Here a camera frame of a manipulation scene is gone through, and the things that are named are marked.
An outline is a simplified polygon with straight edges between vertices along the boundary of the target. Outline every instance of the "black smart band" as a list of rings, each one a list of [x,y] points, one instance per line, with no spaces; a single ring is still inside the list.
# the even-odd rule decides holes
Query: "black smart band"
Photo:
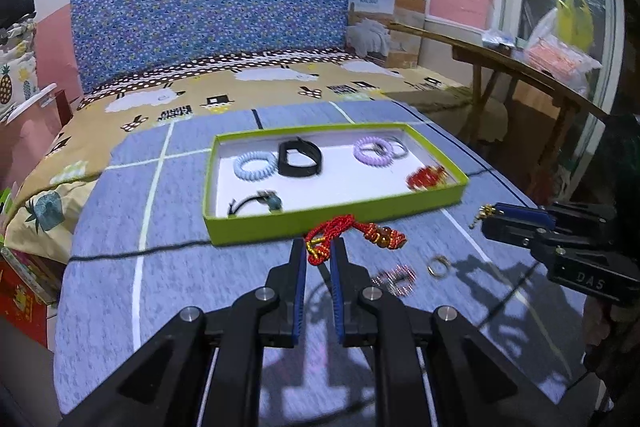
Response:
[[[289,151],[295,150],[300,154],[311,158],[316,164],[308,167],[290,165],[288,162]],[[322,170],[322,153],[314,143],[304,141],[302,138],[290,140],[280,144],[278,149],[278,174],[287,178],[307,178],[314,174],[320,174]]]

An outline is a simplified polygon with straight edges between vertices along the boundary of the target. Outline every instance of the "blue coil hair tie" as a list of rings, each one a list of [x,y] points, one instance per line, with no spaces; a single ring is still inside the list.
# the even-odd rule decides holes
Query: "blue coil hair tie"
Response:
[[[252,160],[265,160],[268,165],[264,169],[258,171],[246,171],[244,164]],[[257,182],[271,176],[278,166],[278,160],[276,155],[272,152],[266,151],[251,151],[245,154],[241,154],[236,158],[234,162],[234,174],[246,182]]]

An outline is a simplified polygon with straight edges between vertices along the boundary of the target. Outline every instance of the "green tray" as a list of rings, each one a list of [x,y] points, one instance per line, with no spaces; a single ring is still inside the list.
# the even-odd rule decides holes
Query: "green tray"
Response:
[[[447,169],[447,172],[449,173],[447,185],[430,188],[428,190],[418,190],[395,194],[392,196],[382,196],[374,199],[361,199],[289,211],[286,209],[287,201],[283,200],[283,211],[273,214],[216,217],[215,206],[210,211],[212,190],[217,190],[217,186],[213,187],[212,174],[215,173],[216,176],[218,175],[215,166],[219,165],[216,159],[218,157],[221,144],[225,144],[226,146],[230,145],[232,147],[241,147],[242,144],[240,142],[231,142],[236,140],[255,141],[258,139],[271,141],[277,139],[279,141],[284,141],[295,138],[296,136],[302,136],[303,139],[305,139],[305,135],[315,134],[317,136],[326,132],[355,132],[362,133],[362,136],[367,136],[369,134],[385,136],[385,133],[408,136],[410,139],[414,140],[414,142],[412,142],[413,147],[418,146],[419,148],[426,150],[426,153],[428,153],[433,160]],[[255,150],[255,147],[248,148],[247,150]],[[418,133],[411,126],[404,123],[326,124],[233,132],[219,134],[213,142],[209,163],[207,165],[202,211],[212,244],[223,246],[240,243],[254,243],[258,241],[299,236],[308,232],[308,230],[311,230],[323,221],[327,221],[341,214],[353,214],[358,221],[380,222],[403,216],[411,216],[412,214],[425,212],[432,208],[453,204],[460,201],[462,198],[467,182],[468,178],[465,173],[460,170],[455,163],[447,158],[439,149],[433,146],[424,136]],[[265,180],[262,185],[263,186],[256,185],[256,189],[269,188],[268,179]]]

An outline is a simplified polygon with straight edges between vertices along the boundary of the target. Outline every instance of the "box with blanket picture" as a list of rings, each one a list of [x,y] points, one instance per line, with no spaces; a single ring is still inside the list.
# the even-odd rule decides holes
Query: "box with blanket picture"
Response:
[[[426,6],[427,0],[349,0],[347,51],[385,68],[415,68],[422,39],[390,32],[386,24],[422,28]]]

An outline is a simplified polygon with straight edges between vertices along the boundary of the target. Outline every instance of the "gold ring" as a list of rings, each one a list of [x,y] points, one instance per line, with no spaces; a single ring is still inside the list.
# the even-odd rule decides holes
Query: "gold ring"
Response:
[[[436,270],[431,267],[431,264],[434,263],[442,264],[445,268],[444,272],[436,272]],[[429,263],[427,264],[427,271],[432,277],[435,277],[436,279],[444,279],[447,275],[449,275],[449,272],[451,271],[451,261],[443,255],[436,255],[435,257],[431,257]]]

